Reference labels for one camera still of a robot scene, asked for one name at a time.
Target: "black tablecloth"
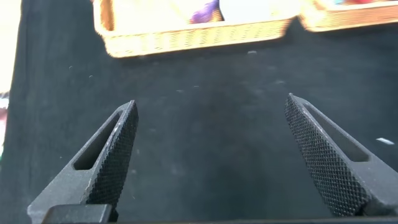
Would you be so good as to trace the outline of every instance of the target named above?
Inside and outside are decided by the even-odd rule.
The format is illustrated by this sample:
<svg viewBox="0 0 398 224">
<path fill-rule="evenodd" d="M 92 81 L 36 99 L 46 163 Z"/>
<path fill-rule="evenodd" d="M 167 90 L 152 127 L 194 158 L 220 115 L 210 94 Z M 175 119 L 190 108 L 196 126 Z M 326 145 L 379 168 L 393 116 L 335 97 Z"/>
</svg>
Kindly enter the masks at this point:
<svg viewBox="0 0 398 224">
<path fill-rule="evenodd" d="M 0 217 L 26 206 L 119 105 L 140 122 L 120 220 L 329 217 L 284 118 L 289 92 L 398 170 L 398 26 L 115 59 L 89 0 L 30 0 L 0 173 Z"/>
</svg>

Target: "white object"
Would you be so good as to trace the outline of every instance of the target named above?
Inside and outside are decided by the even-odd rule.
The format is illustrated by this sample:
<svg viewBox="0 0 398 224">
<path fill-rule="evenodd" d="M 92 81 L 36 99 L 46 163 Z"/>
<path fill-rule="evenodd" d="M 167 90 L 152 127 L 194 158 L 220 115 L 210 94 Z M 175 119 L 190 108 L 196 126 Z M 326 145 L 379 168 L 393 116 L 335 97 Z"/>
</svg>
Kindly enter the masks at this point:
<svg viewBox="0 0 398 224">
<path fill-rule="evenodd" d="M 385 139 L 385 138 L 378 138 L 378 139 L 376 139 L 376 140 L 378 140 L 378 141 L 380 141 L 380 142 L 383 142 L 384 144 L 388 144 L 388 145 L 393 145 L 393 144 L 395 144 L 395 143 L 393 143 L 392 141 L 390 141 L 390 140 L 388 140 L 388 139 Z"/>
<path fill-rule="evenodd" d="M 220 0 L 220 10 L 228 22 L 262 22 L 271 18 L 271 0 Z"/>
</svg>

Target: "woven basket rim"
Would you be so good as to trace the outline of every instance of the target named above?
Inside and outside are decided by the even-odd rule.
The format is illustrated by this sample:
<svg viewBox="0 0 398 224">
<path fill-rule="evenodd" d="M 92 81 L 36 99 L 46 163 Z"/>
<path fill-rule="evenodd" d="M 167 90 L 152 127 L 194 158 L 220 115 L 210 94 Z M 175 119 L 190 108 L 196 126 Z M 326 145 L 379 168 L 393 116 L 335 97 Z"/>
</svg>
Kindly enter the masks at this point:
<svg viewBox="0 0 398 224">
<path fill-rule="evenodd" d="M 271 22 L 271 21 L 282 21 L 287 19 L 293 19 L 300 13 L 299 4 L 297 7 L 293 7 L 295 4 L 291 4 L 289 7 L 293 7 L 289 9 L 289 13 L 285 13 L 282 16 L 275 16 L 273 19 L 266 20 L 266 21 L 256 21 L 256 22 L 226 22 L 226 21 L 219 21 L 219 22 L 209 22 L 209 23 L 202 23 L 202 24 L 187 24 L 185 26 L 176 26 L 173 28 L 168 27 L 168 29 L 164 29 L 161 27 L 156 28 L 149 28 L 149 29 L 141 29 L 140 31 L 132 31 L 132 30 L 107 30 L 102 24 L 101 21 L 101 1 L 109 1 L 109 0 L 94 0 L 93 1 L 93 12 L 94 12 L 94 27 L 95 31 L 103 36 L 103 37 L 116 37 L 116 36 L 125 36 L 125 35 L 141 35 L 141 34 L 153 34 L 153 33 L 163 33 L 163 32 L 177 32 L 183 30 L 197 30 L 197 29 L 206 29 L 212 27 L 228 27 L 228 26 L 238 26 L 244 24 L 257 24 L 263 22 Z M 283 0 L 289 2 L 298 2 L 297 0 Z"/>
<path fill-rule="evenodd" d="M 398 5 L 398 1 L 378 1 L 366 4 L 350 4 L 348 6 L 334 4 L 331 0 L 316 0 L 316 2 L 328 11 L 348 11 L 355 9 L 369 9 L 375 7 L 389 7 Z"/>
</svg>

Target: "textured gripper pad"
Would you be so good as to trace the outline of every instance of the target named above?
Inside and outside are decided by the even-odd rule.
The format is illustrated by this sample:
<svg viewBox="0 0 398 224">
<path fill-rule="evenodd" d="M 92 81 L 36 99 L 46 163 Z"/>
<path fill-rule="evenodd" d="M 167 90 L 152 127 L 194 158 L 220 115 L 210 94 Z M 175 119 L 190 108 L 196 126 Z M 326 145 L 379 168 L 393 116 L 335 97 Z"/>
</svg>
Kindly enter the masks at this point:
<svg viewBox="0 0 398 224">
<path fill-rule="evenodd" d="M 289 95 L 285 115 L 315 186 L 336 216 L 359 215 L 368 194 L 302 105 Z"/>
<path fill-rule="evenodd" d="M 110 204 L 116 208 L 129 167 L 137 127 L 137 108 L 130 104 L 113 129 L 110 144 L 87 197 L 88 204 Z"/>
</svg>

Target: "basket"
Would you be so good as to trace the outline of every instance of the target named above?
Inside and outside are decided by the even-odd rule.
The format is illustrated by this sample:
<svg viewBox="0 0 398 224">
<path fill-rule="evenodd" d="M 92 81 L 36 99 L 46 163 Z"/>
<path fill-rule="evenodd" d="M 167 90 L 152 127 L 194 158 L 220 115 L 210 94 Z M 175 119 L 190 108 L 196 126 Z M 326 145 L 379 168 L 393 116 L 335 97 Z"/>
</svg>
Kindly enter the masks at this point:
<svg viewBox="0 0 398 224">
<path fill-rule="evenodd" d="M 299 11 L 298 7 L 288 3 L 289 10 L 278 11 L 269 21 L 241 24 L 226 21 L 187 24 L 186 21 L 173 21 L 173 27 L 143 24 L 126 29 L 118 26 L 123 16 L 115 14 L 114 1 L 94 0 L 93 12 L 95 30 L 102 36 L 106 51 L 116 58 L 276 39 L 285 34 Z"/>
<path fill-rule="evenodd" d="M 398 22 L 398 1 L 354 4 L 349 0 L 335 5 L 333 0 L 302 0 L 299 18 L 312 32 Z"/>
</svg>

